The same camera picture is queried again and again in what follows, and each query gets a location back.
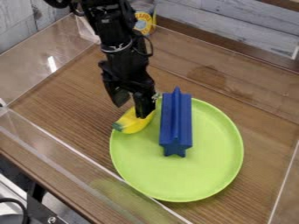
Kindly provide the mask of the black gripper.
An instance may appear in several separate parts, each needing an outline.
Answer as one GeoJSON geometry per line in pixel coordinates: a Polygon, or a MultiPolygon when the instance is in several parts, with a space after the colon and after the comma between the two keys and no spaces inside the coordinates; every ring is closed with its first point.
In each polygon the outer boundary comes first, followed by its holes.
{"type": "Polygon", "coordinates": [[[133,94],[134,115],[145,119],[154,110],[154,81],[146,72],[149,57],[145,48],[102,49],[106,59],[101,69],[104,87],[113,104],[120,108],[133,94]]]}

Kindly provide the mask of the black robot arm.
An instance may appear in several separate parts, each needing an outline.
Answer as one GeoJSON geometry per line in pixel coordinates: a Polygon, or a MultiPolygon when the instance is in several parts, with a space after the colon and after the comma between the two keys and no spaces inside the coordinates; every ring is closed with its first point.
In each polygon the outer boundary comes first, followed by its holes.
{"type": "Polygon", "coordinates": [[[154,111],[154,80],[146,72],[153,45],[134,29],[136,11],[126,0],[42,0],[50,7],[84,17],[100,40],[106,59],[97,63],[110,101],[121,107],[134,101],[134,117],[154,111]]]}

